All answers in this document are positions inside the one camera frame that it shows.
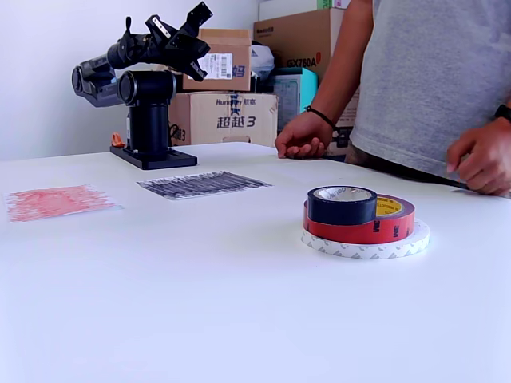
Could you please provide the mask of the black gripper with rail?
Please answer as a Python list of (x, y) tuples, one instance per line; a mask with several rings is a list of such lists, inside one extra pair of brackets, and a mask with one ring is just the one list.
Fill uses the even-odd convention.
[(210, 51), (210, 46), (198, 38), (198, 32), (207, 20), (207, 14), (189, 14), (186, 22), (176, 29), (161, 21), (158, 15), (150, 17), (146, 26), (154, 48), (148, 63), (167, 66), (193, 80), (205, 79), (207, 72), (202, 70), (198, 60)]

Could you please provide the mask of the person's left hand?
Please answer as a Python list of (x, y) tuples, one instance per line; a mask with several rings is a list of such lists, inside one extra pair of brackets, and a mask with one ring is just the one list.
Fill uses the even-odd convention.
[(456, 172), (467, 187), (483, 195), (510, 193), (510, 122), (498, 118), (464, 132), (450, 145), (449, 172)]

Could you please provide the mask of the person's right hand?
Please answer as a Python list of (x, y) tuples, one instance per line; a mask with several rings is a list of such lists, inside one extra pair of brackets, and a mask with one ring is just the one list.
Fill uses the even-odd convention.
[(276, 137), (279, 158), (309, 159), (323, 156), (333, 129), (320, 116), (305, 112), (290, 121)]

